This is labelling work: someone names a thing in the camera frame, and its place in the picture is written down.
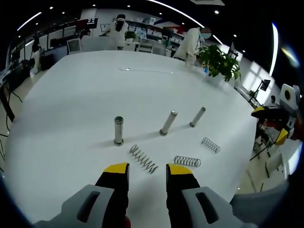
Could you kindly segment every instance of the metal cylinder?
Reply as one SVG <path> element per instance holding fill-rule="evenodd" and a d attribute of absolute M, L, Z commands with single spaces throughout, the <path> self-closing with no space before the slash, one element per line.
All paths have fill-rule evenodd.
<path fill-rule="evenodd" d="M 192 122 L 190 122 L 191 127 L 195 127 L 196 123 L 200 120 L 201 116 L 205 113 L 205 111 L 206 109 L 204 107 L 199 110 Z"/>
<path fill-rule="evenodd" d="M 168 129 L 171 127 L 171 124 L 173 123 L 175 117 L 177 116 L 177 112 L 172 110 L 170 112 L 170 115 L 168 116 L 167 121 L 165 122 L 164 126 L 160 129 L 160 134 L 162 136 L 167 135 Z"/>
<path fill-rule="evenodd" d="M 124 143 L 124 140 L 123 140 L 123 123 L 124 123 L 124 119 L 121 116 L 115 117 L 115 119 L 114 119 L 114 124 L 115 124 L 114 144 L 116 146 L 121 146 Z"/>

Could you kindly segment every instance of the shelf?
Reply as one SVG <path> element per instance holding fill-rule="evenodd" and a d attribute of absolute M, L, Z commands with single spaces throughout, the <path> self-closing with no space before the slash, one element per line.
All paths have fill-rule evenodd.
<path fill-rule="evenodd" d="M 177 42 L 174 42 L 174 41 L 170 41 L 171 43 L 174 43 L 174 44 L 178 44 L 178 45 L 181 45 L 180 43 L 177 43 Z"/>
<path fill-rule="evenodd" d="M 158 37 L 158 36 L 152 35 L 152 34 L 147 34 L 147 36 L 152 36 L 152 37 L 155 37 L 155 38 L 158 38 L 158 39 L 162 39 L 162 37 Z"/>
<path fill-rule="evenodd" d="M 130 21 L 130 20 L 126 20 L 126 22 L 130 25 L 130 23 L 134 23 L 134 24 L 139 24 L 139 25 L 145 25 L 145 26 L 148 26 L 148 27 L 154 27 L 156 29 L 163 29 L 163 28 L 160 28 L 160 27 L 157 27 L 155 25 L 150 25 L 150 24 L 146 24 L 146 23 L 143 23 L 143 22 L 137 22 L 137 21 Z"/>
<path fill-rule="evenodd" d="M 179 36 L 179 37 L 185 38 L 182 34 L 173 33 L 173 35 L 177 35 L 177 36 Z"/>

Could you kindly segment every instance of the coil spring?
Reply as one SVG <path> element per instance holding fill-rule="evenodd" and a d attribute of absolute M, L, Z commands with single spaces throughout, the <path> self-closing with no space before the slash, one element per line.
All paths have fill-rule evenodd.
<path fill-rule="evenodd" d="M 134 145 L 129 153 L 143 166 L 145 167 L 145 170 L 148 170 L 148 173 L 153 173 L 158 166 L 156 166 L 155 163 L 153 163 L 150 158 L 147 157 L 142 150 L 139 150 L 139 147 L 137 145 Z"/>
<path fill-rule="evenodd" d="M 199 167 L 201 162 L 198 158 L 189 158 L 176 155 L 174 158 L 174 163 L 178 165 L 186 165 L 186 166 L 193 166 Z"/>
<path fill-rule="evenodd" d="M 203 140 L 201 141 L 201 144 L 206 146 L 208 149 L 212 150 L 214 153 L 218 153 L 220 151 L 220 147 L 206 137 L 203 138 Z"/>

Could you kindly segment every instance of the white table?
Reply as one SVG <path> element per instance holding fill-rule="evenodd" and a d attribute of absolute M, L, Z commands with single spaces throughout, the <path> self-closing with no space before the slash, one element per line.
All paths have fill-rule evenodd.
<path fill-rule="evenodd" d="M 190 128 L 202 106 L 205 114 Z M 172 109 L 179 114 L 168 135 L 160 136 Z M 125 161 L 132 227 L 169 228 L 165 164 L 175 155 L 200 158 L 201 166 L 192 168 L 200 185 L 230 201 L 253 148 L 257 121 L 251 111 L 228 84 L 212 86 L 173 58 L 124 51 L 66 56 L 32 88 L 12 125 L 6 183 L 31 222 L 49 220 L 107 166 Z M 118 115 L 124 118 L 121 147 L 113 144 Z M 220 153 L 203 147 L 204 137 Z M 128 154 L 134 144 L 159 166 L 153 174 Z"/>

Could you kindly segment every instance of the cable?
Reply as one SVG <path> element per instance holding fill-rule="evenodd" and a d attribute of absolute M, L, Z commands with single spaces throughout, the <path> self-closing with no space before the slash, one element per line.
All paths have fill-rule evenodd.
<path fill-rule="evenodd" d="M 1 154 L 2 159 L 4 160 L 5 154 L 4 154 L 4 150 L 3 150 L 1 139 L 0 139 L 0 143 L 1 143 L 1 149 L 2 149 L 2 151 L 0 151 L 0 154 Z"/>
<path fill-rule="evenodd" d="M 9 93 L 14 94 L 16 97 L 18 97 L 18 98 L 19 98 L 19 100 L 20 100 L 21 102 L 23 102 L 23 101 L 21 100 L 21 98 L 20 98 L 20 97 L 19 97 L 17 94 L 15 94 L 15 92 L 14 92 L 14 91 L 9 90 L 9 88 L 8 88 L 8 86 L 7 86 L 7 85 L 5 85 L 5 87 L 6 87 L 6 89 L 8 90 L 8 92 L 9 92 Z"/>
<path fill-rule="evenodd" d="M 9 125 L 8 125 L 8 114 L 6 113 L 6 128 L 8 129 L 8 131 L 10 131 Z"/>

